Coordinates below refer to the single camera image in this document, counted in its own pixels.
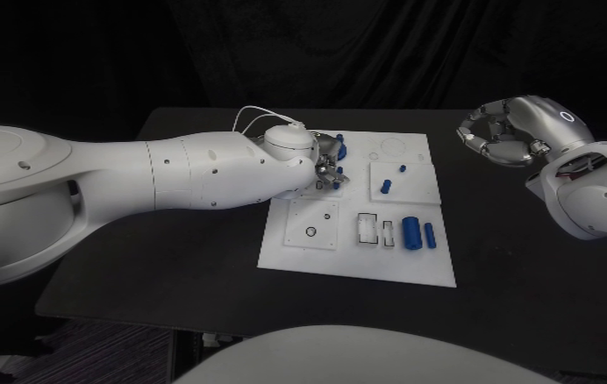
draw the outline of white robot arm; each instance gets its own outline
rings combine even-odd
[[[228,209],[297,197],[317,177],[346,181],[334,171],[343,144],[287,119],[255,140],[205,132],[95,144],[0,127],[0,283],[33,273],[124,216]]]
[[[490,140],[470,127],[487,117]],[[515,131],[531,136],[518,141]],[[492,102],[469,114],[458,136],[477,153],[506,167],[525,167],[535,159],[548,165],[526,186],[546,203],[561,228],[580,239],[607,236],[607,142],[595,142],[580,118],[557,102],[519,96]]]

